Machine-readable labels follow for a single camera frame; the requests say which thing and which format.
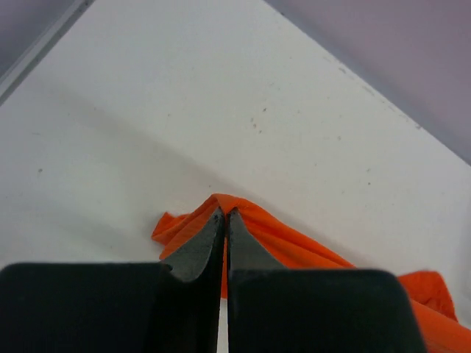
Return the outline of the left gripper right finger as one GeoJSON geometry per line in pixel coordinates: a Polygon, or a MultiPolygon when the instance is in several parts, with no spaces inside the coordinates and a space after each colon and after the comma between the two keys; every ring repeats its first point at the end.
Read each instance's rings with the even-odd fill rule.
{"type": "Polygon", "coordinates": [[[379,270],[287,268],[228,216],[231,352],[424,352],[405,290],[379,270]]]}

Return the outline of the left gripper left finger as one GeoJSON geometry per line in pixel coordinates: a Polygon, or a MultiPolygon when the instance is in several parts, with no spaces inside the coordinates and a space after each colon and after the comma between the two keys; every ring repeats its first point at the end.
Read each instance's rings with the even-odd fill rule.
{"type": "Polygon", "coordinates": [[[224,214],[153,263],[15,263],[1,271],[3,352],[215,352],[224,214]]]}

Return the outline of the orange t shirt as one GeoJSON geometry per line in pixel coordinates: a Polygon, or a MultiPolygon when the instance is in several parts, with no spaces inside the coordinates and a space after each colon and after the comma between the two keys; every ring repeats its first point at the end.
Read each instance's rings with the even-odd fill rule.
{"type": "MultiPolygon", "coordinates": [[[[288,268],[352,268],[353,264],[321,243],[276,219],[257,204],[214,193],[191,213],[160,217],[151,238],[163,245],[165,259],[195,236],[216,208],[237,209],[249,232],[288,268]]],[[[458,322],[452,296],[440,273],[415,271],[398,277],[408,294],[428,352],[469,352],[470,330],[458,322]]]]}

